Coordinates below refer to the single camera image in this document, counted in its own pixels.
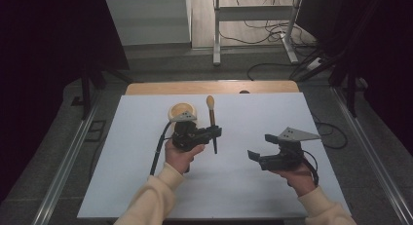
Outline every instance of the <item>forearm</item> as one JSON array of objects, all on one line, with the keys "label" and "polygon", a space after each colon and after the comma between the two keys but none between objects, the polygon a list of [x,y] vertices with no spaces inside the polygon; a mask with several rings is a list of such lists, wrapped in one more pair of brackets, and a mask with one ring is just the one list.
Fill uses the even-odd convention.
[{"label": "forearm", "polygon": [[307,225],[353,225],[352,217],[338,204],[331,202],[318,187],[313,192],[298,198],[308,212]]},{"label": "forearm", "polygon": [[115,224],[162,224],[175,204],[174,191],[183,179],[173,167],[164,164],[158,176],[149,176],[148,181],[133,196],[127,211]]}]

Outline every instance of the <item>hand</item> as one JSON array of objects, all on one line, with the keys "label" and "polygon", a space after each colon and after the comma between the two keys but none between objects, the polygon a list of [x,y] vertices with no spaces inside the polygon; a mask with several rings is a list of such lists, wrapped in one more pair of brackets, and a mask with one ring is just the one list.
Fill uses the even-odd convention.
[{"label": "hand", "polygon": [[294,188],[298,197],[304,196],[316,189],[311,171],[301,164],[294,170],[271,170],[285,178],[289,185]]},{"label": "hand", "polygon": [[195,146],[191,151],[184,152],[176,148],[172,144],[172,140],[169,139],[167,143],[165,143],[165,159],[169,165],[183,174],[189,168],[189,164],[194,161],[194,157],[203,152],[205,148],[206,147],[201,144]]}]

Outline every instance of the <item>white desk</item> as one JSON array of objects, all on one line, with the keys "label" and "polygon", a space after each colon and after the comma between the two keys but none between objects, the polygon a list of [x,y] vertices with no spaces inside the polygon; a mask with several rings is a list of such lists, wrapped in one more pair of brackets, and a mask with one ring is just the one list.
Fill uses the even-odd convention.
[{"label": "white desk", "polygon": [[[176,192],[177,204],[169,218],[306,216],[285,180],[262,171],[246,152],[249,149],[262,155],[277,154],[278,146],[266,142],[264,134],[278,135],[286,127],[317,133],[303,94],[213,94],[213,97],[216,124],[222,128],[222,136],[217,139],[218,154],[213,154],[210,144],[196,157]],[[124,95],[78,217],[120,216],[147,179],[159,136],[168,122],[169,108],[178,102],[192,103],[198,111],[198,127],[204,128],[209,126],[206,98],[205,94]],[[320,140],[304,141],[302,147],[316,157],[319,184],[326,195],[349,211]],[[163,150],[156,173],[164,160]]]}]

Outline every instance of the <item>sleeve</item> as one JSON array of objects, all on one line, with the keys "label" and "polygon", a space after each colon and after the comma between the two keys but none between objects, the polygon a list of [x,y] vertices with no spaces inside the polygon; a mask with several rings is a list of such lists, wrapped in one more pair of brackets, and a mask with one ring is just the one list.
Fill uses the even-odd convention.
[{"label": "sleeve", "polygon": [[354,225],[356,224],[352,217],[343,209],[341,204],[328,200],[320,187],[306,194],[298,201],[308,212],[306,218],[307,225]]},{"label": "sleeve", "polygon": [[158,176],[148,181],[133,196],[127,211],[115,225],[160,225],[175,204],[174,191],[184,177],[171,165],[164,163]]}]

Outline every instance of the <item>desk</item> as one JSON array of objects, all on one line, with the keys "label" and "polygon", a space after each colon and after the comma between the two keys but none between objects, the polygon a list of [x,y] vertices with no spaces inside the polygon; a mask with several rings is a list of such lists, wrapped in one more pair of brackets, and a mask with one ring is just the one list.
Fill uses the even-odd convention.
[{"label": "desk", "polygon": [[[256,94],[238,94],[239,90]],[[168,122],[169,108],[177,102],[190,102],[197,108],[198,126],[207,127],[207,94],[214,96],[216,124],[223,129],[217,139],[218,154],[214,155],[208,146],[197,157],[191,171],[185,174],[185,182],[176,191],[177,204],[168,218],[306,216],[285,181],[261,170],[246,154],[247,149],[263,155],[277,154],[277,146],[265,142],[264,134],[278,134],[288,126],[317,133],[305,98],[296,85],[292,82],[187,82],[130,85],[119,103],[78,217],[120,216],[149,175],[159,135]],[[321,141],[304,141],[302,147],[316,157],[319,184],[326,195],[348,210]],[[161,154],[155,174],[164,160]]]}]

